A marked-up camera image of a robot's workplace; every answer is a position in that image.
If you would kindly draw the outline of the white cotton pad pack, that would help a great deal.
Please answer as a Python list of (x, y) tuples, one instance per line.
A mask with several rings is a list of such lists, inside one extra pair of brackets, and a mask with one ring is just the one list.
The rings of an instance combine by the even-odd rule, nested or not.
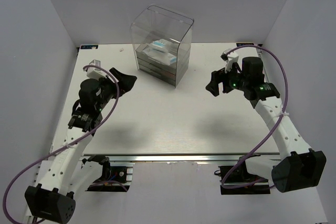
[(167, 66), (177, 62), (177, 57), (169, 52), (161, 52), (150, 47), (146, 47), (142, 52), (152, 60)]
[(160, 39), (151, 42), (149, 46), (157, 51), (168, 52), (172, 48), (173, 43), (165, 39)]

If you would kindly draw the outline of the clear acrylic drawer organizer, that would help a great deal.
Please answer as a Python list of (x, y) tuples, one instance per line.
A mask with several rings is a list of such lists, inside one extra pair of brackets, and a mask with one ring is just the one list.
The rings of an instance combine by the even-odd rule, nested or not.
[(138, 69), (177, 87), (188, 69), (193, 26), (181, 12), (149, 5), (130, 26)]

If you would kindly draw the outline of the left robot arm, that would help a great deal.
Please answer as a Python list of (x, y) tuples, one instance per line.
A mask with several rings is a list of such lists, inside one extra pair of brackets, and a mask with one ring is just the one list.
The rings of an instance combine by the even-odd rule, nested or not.
[(98, 126), (106, 121), (102, 110), (114, 99), (129, 92), (136, 76), (109, 71), (101, 67), (86, 70), (87, 79), (80, 84), (78, 100), (72, 106), (71, 118), (61, 147), (44, 177), (36, 186), (29, 186), (25, 199), (31, 214), (42, 220), (68, 223), (74, 214), (76, 200), (93, 184), (103, 184), (112, 176), (110, 160), (94, 155), (82, 162), (80, 156), (93, 139)]

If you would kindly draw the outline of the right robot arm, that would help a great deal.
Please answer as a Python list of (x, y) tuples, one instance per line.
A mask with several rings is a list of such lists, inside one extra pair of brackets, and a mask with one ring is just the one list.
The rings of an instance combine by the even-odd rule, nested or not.
[(262, 60), (245, 57), (239, 65), (237, 57), (223, 56), (223, 59), (226, 66), (212, 72), (206, 90), (215, 97), (219, 95), (220, 84), (224, 93), (242, 91), (268, 127), (266, 138), (274, 139), (280, 161), (256, 155), (252, 149), (224, 175), (222, 187), (233, 188), (226, 186), (225, 181), (235, 170), (241, 180), (247, 182), (256, 176), (258, 182), (272, 182), (281, 193), (316, 187), (326, 165), (326, 156), (323, 151), (314, 151), (299, 134), (277, 88), (265, 82)]

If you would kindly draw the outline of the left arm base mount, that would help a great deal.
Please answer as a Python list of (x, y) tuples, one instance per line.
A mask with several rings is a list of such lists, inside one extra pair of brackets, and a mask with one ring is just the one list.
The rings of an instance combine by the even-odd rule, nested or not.
[(104, 155), (92, 155), (82, 159), (82, 166), (88, 162), (96, 162), (102, 167), (101, 176), (96, 179), (87, 191), (126, 192), (132, 180), (133, 167), (116, 165)]

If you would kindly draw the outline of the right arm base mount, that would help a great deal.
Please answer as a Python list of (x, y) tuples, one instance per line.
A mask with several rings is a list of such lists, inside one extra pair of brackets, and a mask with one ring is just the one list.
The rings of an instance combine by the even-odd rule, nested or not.
[[(225, 175), (233, 168), (236, 163), (242, 159), (239, 155), (219, 155), (218, 156), (218, 167), (214, 171), (214, 175), (219, 178), (219, 183), (221, 184)], [(243, 184), (248, 184), (261, 179), (261, 177), (247, 172), (246, 164), (242, 163), (238, 168), (228, 176), (225, 180), (224, 185), (226, 187), (240, 186)], [(262, 181), (255, 183), (253, 185), (239, 187), (239, 188), (224, 188), (222, 185), (220, 187), (220, 194), (225, 195), (270, 195), (271, 186), (268, 180), (263, 179)]]

